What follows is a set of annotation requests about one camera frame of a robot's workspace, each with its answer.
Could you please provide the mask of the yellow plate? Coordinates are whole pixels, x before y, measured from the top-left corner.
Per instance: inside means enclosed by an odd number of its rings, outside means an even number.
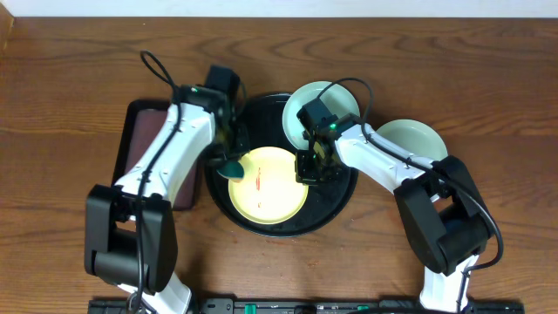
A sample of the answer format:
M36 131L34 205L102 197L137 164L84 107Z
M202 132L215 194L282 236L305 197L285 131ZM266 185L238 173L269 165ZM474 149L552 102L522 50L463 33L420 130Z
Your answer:
M305 203L309 187L296 181L296 157L279 147L259 147L240 159L244 176L228 183L236 212L251 222L277 224Z

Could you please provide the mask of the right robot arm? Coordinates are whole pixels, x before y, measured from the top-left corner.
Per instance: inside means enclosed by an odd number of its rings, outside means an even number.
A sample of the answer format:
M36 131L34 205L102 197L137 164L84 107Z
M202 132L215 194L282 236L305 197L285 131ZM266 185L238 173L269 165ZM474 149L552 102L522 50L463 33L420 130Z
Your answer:
M419 302L429 311L462 313L466 289L489 239L503 244L499 227L465 164L454 156L434 160L389 141L348 113L293 117L307 145L296 153L296 178L316 185L333 181L343 167L366 174L395 198L407 241L425 266Z

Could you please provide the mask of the light blue plate top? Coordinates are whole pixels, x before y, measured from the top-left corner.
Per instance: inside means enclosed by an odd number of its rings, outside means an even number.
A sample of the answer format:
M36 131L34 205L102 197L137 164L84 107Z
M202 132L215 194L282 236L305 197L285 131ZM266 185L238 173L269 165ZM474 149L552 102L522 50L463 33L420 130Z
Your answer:
M309 142L303 137L304 128L296 114L302 109L303 105L313 100L329 84L330 81L316 81L300 87L289 97L283 109L283 131L289 142L297 150L307 150ZM338 118L342 118L348 113L360 115L357 100L341 85L332 86L320 97L320 100Z

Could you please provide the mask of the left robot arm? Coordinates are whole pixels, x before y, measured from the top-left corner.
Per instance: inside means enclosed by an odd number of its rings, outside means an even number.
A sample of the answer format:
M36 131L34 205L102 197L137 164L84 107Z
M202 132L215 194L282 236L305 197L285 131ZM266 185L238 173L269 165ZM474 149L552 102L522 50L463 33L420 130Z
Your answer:
M192 291L174 272L178 255L173 206L198 159L225 168L248 150L235 124L243 87L174 89L166 120L137 163L85 202L85 271L129 292L127 313L188 313Z

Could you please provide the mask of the green sponge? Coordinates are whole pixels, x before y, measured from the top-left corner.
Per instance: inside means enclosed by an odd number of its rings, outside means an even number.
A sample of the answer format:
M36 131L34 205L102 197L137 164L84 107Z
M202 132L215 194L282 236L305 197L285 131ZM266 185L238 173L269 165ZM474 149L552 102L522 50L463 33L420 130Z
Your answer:
M236 160L226 161L216 171L221 177L230 181L241 181L244 177L242 164Z

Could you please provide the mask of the light blue plate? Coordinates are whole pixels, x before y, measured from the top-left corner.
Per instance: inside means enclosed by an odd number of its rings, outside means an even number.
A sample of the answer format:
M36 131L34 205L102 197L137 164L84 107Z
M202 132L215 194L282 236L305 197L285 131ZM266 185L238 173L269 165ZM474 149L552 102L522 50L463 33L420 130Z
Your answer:
M448 156L446 144L439 134L420 121L397 119L382 125L377 133L403 149L429 157L443 160Z
M300 87L289 97L283 109L283 131L289 142L297 150L307 150L309 142L303 137L304 128L296 114L302 109L303 105L313 100L329 84L330 81L316 81ZM360 115L357 100L341 85L332 86L320 97L320 100L338 118L342 118L348 113Z

